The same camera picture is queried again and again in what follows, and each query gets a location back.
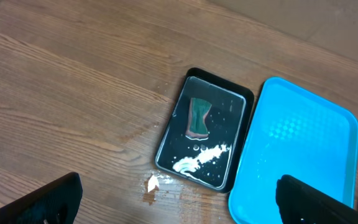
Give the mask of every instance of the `water spill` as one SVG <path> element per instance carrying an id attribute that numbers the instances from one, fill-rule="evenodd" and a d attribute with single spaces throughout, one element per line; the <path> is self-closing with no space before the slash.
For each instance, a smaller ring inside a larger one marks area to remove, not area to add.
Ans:
<path id="1" fill-rule="evenodd" d="M 143 201 L 148 202 L 149 205 L 152 205 L 155 202 L 155 193 L 159 191 L 160 187 L 158 178 L 152 175 L 144 182 L 144 186 L 146 190 L 143 194 Z"/>
<path id="2" fill-rule="evenodd" d="M 231 145 L 227 146 L 226 144 L 216 145 L 215 147 L 209 149 L 205 148 L 205 150 L 201 150 L 201 152 L 195 158 L 192 157 L 184 157 L 180 159 L 173 165 L 173 170 L 184 174 L 188 177 L 198 180 L 193 177 L 190 172 L 196 172 L 201 168 L 200 165 L 203 165 L 206 162 L 211 162 L 213 159 L 219 159 L 221 154 L 231 150 Z"/>

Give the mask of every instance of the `textured pattern on blue tray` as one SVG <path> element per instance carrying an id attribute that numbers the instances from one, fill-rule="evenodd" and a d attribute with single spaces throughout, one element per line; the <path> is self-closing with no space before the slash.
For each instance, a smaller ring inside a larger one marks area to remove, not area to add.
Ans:
<path id="1" fill-rule="evenodd" d="M 290 174 L 352 207 L 358 122 L 281 78 L 265 82 L 230 195 L 238 223 L 281 223 L 277 180 Z"/>

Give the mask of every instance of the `black tray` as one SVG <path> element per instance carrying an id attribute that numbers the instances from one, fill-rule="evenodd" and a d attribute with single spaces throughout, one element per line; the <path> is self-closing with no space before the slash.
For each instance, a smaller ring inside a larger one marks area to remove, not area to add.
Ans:
<path id="1" fill-rule="evenodd" d="M 155 155 L 156 166 L 229 192 L 253 104 L 249 89 L 199 68 L 189 69 Z"/>

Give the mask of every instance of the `blue tray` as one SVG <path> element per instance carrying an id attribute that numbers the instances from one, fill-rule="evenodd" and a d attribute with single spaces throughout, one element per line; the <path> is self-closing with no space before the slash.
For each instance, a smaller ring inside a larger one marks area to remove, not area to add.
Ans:
<path id="1" fill-rule="evenodd" d="M 358 122 L 344 108 L 282 78 L 262 89 L 229 210 L 237 223 L 282 223 L 277 180 L 289 174 L 353 207 Z"/>

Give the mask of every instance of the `wood grain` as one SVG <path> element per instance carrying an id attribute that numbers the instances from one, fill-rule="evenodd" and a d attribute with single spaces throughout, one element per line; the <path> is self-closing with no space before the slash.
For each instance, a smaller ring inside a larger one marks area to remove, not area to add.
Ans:
<path id="1" fill-rule="evenodd" d="M 75 171 L 77 223 L 232 222 L 227 195 L 153 165 L 192 66 L 255 94 L 280 76 L 358 118 L 357 62 L 204 0 L 4 0 L 0 206 Z M 152 174 L 160 190 L 149 206 Z M 358 202 L 358 170 L 356 192 Z"/>

